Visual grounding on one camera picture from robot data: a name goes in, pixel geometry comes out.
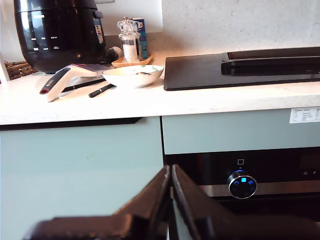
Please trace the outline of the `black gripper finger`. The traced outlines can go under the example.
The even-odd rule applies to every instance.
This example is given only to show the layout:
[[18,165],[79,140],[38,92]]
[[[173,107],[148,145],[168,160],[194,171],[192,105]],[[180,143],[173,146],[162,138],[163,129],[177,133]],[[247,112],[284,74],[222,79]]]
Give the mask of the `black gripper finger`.
[[318,240],[316,222],[292,215],[238,215],[210,198],[177,165],[174,199],[194,240]]
[[25,240],[164,240],[170,204],[171,168],[165,165],[131,200],[112,215],[66,216],[42,220]]

